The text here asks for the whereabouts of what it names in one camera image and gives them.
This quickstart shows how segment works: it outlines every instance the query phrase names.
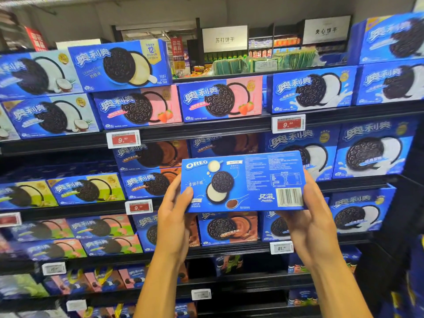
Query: price tag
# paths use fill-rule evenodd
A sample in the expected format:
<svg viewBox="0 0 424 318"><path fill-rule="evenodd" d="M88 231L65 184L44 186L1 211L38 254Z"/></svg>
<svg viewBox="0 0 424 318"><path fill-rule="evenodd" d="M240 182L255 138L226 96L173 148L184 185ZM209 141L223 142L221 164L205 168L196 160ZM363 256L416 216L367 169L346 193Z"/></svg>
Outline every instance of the price tag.
<svg viewBox="0 0 424 318"><path fill-rule="evenodd" d="M273 134L304 131L306 127L306 115L272 117L271 126Z"/></svg>
<svg viewBox="0 0 424 318"><path fill-rule="evenodd" d="M1 213L0 214L0 228L6 228L8 226L22 225L21 213Z"/></svg>
<svg viewBox="0 0 424 318"><path fill-rule="evenodd" d="M57 274L66 273L66 264L65 262L51 262L45 263L41 266L44 276L54 276Z"/></svg>
<svg viewBox="0 0 424 318"><path fill-rule="evenodd" d="M122 148L122 147L134 147L140 146L140 130L134 131L114 131L106 133L107 147Z"/></svg>
<svg viewBox="0 0 424 318"><path fill-rule="evenodd" d="M125 210L128 215L152 213L153 203L152 203L152 200L126 201Z"/></svg>
<svg viewBox="0 0 424 318"><path fill-rule="evenodd" d="M271 254L293 253L294 247L291 241L276 241L269 243Z"/></svg>
<svg viewBox="0 0 424 318"><path fill-rule="evenodd" d="M204 300L212 299L212 293L210 289L195 289L191 290L191 299L194 300Z"/></svg>
<svg viewBox="0 0 424 318"><path fill-rule="evenodd" d="M68 300L66 302L66 311L87 310L87 301L85 299Z"/></svg>

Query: person's left hand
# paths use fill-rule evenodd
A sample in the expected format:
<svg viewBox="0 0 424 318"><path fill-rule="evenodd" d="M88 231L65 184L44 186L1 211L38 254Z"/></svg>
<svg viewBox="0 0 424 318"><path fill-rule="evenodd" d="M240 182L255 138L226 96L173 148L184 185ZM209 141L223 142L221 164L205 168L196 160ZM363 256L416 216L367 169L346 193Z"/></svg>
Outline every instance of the person's left hand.
<svg viewBox="0 0 424 318"><path fill-rule="evenodd" d="M193 189L187 187L179 194L181 175L178 175L165 193L158 211L158 236L155 254L177 261L181 265L188 252L189 226L195 213L185 214L193 198Z"/></svg>

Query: hand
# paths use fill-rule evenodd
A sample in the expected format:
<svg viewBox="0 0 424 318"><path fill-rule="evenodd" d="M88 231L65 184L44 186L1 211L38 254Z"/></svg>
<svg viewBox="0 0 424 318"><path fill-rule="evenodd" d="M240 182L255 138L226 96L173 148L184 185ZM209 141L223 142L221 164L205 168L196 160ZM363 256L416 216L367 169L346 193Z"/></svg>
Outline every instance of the hand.
<svg viewBox="0 0 424 318"><path fill-rule="evenodd" d="M303 199L308 210L277 211L289 227L296 252L309 271L343 259L337 240L337 229L322 193L305 170Z"/></svg>
<svg viewBox="0 0 424 318"><path fill-rule="evenodd" d="M177 262L180 266L186 256L189 244L189 226L196 216L185 213L193 198L193 188L187 187L179 194L181 175L168 187L158 211L158 237L155 254Z"/></svg>

